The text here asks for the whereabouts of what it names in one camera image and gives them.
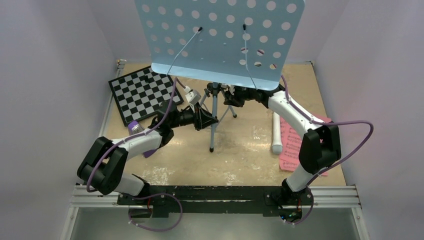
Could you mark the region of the light blue music stand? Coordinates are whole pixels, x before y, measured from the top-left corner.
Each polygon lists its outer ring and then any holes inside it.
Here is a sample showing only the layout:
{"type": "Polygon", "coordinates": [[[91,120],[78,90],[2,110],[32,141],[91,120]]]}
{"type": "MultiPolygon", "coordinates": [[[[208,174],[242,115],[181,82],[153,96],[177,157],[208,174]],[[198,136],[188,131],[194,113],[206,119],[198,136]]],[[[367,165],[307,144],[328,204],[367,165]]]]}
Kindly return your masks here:
{"type": "Polygon", "coordinates": [[[300,23],[302,0],[137,0],[159,74],[274,90],[300,23]]]}

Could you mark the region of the purple metronome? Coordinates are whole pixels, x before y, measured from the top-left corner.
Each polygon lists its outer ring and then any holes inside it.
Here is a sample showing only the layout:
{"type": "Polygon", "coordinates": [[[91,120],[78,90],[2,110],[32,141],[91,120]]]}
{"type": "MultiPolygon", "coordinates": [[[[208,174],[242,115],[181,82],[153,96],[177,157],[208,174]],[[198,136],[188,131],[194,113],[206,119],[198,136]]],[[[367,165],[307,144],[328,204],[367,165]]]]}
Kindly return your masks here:
{"type": "MultiPolygon", "coordinates": [[[[136,120],[133,120],[132,122],[130,122],[129,125],[127,126],[127,129],[128,129],[128,133],[129,133],[130,136],[131,135],[138,134],[138,133],[141,133],[141,132],[143,132],[145,130],[139,124],[139,122],[136,121],[136,120]]],[[[153,150],[146,151],[146,152],[143,153],[143,156],[145,158],[149,158],[150,156],[152,156],[153,154],[155,154],[157,150],[158,149],[153,149],[153,150]]]]}

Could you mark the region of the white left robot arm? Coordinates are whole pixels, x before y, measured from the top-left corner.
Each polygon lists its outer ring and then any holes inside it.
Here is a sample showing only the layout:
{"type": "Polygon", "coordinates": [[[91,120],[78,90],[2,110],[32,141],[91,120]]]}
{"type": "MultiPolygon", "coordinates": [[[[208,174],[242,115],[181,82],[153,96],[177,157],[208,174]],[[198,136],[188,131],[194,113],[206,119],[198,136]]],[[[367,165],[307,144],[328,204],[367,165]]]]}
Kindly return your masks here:
{"type": "Polygon", "coordinates": [[[178,110],[172,100],[164,101],[151,125],[142,132],[118,139],[98,137],[76,174],[86,183],[88,192],[99,191],[103,195],[120,192],[142,205],[149,199],[149,184],[135,174],[125,173],[126,162],[139,155],[147,156],[167,145],[174,137],[174,128],[192,125],[200,131],[218,121],[199,103],[178,110]]]}

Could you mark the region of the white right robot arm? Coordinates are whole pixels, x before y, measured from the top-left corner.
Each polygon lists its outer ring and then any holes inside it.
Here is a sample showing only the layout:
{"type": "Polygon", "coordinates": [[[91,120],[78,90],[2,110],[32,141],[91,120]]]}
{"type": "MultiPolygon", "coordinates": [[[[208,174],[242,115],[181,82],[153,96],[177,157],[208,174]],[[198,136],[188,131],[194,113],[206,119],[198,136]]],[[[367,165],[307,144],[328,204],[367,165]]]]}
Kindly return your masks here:
{"type": "Polygon", "coordinates": [[[341,159],[339,128],[298,106],[279,85],[274,90],[235,86],[224,92],[224,104],[241,108],[246,101],[255,100],[282,117],[302,138],[298,159],[300,164],[282,182],[280,196],[288,204],[300,198],[303,191],[321,170],[341,159]]]}

